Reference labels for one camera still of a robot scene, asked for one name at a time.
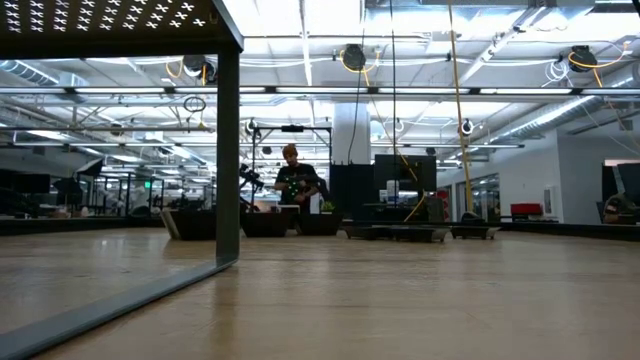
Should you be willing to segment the red box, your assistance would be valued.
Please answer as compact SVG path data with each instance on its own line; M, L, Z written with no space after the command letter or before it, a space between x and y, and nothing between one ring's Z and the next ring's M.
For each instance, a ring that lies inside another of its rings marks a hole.
M513 203L510 205L510 213L516 216L541 216L543 207L540 203Z

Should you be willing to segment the black monitor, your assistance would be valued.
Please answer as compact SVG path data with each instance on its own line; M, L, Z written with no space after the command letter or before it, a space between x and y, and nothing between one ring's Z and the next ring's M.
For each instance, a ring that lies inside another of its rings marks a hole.
M625 193L636 203L640 203L640 163L625 163L602 166L602 200Z
M437 161L428 155L376 154L374 158L374 184L378 189L387 187L388 181L398 181L401 191L427 191L437 189Z
M22 194L47 194L51 187L48 174L21 173L0 169L0 188Z

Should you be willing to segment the person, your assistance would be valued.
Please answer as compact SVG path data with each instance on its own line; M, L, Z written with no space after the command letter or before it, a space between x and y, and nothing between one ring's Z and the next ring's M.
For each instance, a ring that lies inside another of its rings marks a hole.
M317 175L315 168L312 165L301 163L298 160L298 151L294 144L288 144L282 150L282 155L284 160L286 161L286 165L281 167L278 171L274 189L278 190L282 193L282 191L286 188L286 184L279 183L279 180L285 176L296 176L296 175ZM280 199L281 205L297 205L301 213L309 213L311 208L311 198L316 195L319 190L315 187L310 187L305 184L305 182L301 182L300 186L305 190L304 193L299 193L293 202L284 203Z
M613 195L604 203L604 224L634 225L639 216L640 208L625 193Z

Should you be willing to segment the silver ventilation duct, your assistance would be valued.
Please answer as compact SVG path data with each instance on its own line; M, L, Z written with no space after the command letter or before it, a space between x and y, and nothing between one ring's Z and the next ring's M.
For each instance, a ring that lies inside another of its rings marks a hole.
M76 73L61 72L55 75L39 70L20 60L0 60L0 70L18 76L37 86L84 87L89 82Z
M615 71L604 79L603 84L605 89L640 91L640 61ZM563 103L543 106L521 117L512 129L494 134L489 143L499 144L512 139L531 138L585 116L587 112L595 112L604 105L605 95L597 89L583 89L580 96L571 97Z

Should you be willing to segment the metal ceiling pipe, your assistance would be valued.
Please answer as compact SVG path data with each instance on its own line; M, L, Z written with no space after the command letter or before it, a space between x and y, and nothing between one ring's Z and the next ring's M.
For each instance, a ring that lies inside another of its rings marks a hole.
M28 132L28 131L51 131L51 132L147 132L147 131L168 131L168 132L214 132L210 127L0 127L0 132Z

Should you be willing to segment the grey perforated metal riser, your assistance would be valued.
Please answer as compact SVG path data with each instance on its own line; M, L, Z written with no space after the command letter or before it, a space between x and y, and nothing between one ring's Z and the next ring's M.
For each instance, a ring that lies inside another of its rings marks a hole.
M217 57L214 260L0 335L0 360L24 360L206 279L239 256L239 57L223 0L0 0L0 60Z

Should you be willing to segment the black aluminium table frame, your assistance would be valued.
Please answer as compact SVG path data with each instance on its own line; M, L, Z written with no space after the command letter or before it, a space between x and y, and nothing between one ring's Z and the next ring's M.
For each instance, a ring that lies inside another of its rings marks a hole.
M298 215L290 215L289 229L296 230ZM426 222L398 222L398 221L346 221L343 219L340 230L345 226L387 226L395 227L431 227L450 229L453 226L465 226L460 222L426 223ZM562 224L555 222L502 222L487 223L476 226L500 227L503 231L529 232L562 236L576 236L584 238L600 238L607 240L624 240L640 242L640 225L584 225ZM40 219L0 219L0 236L26 235L54 232L76 232L89 230L106 230L116 228L162 227L165 225L161 218L151 217L95 217L95 218L40 218Z

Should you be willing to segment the short ceiling light strip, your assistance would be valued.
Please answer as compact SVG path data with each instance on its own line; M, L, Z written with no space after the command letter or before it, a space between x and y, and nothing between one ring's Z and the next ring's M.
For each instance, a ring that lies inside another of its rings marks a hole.
M524 148L524 144L440 144L440 143L373 143L372 148L434 148L434 149L459 149L462 146L470 149L518 149Z

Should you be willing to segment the black device with green lights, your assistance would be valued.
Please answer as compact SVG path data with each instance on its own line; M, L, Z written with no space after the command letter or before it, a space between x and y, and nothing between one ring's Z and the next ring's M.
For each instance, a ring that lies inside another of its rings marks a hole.
M299 193L304 193L305 190L300 186L301 182L305 182L307 186L317 188L320 192L323 192L326 187L325 180L317 175L285 176L279 180L279 183L286 184L286 188L281 193L281 201L284 203L293 202Z

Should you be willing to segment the black studio lamp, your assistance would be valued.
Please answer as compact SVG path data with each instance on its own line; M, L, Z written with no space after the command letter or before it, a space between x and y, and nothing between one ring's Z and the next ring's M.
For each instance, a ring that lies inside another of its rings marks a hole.
M75 171L75 174L76 175L96 177L96 176L99 176L101 174L103 165L104 165L104 159L103 158L91 160L91 161L87 162L86 164L84 164L83 166L81 166L80 168L78 168Z
M83 190L74 178L61 178L53 183L57 190L57 205L79 205L82 202Z

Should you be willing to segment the long ceiling light strip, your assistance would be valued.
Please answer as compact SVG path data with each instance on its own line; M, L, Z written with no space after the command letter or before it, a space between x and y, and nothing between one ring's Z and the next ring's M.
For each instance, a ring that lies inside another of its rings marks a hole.
M217 87L0 87L2 95L165 95L215 94ZM241 86L241 94L286 95L508 95L508 96L640 96L640 88L460 88L452 87L323 87Z

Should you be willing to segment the black cabinet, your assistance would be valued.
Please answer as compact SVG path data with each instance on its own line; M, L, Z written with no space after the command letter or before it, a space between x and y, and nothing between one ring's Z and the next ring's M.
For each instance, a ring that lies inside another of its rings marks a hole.
M371 217L371 204L378 199L374 184L374 166L366 164L331 165L329 190L339 213L356 221Z

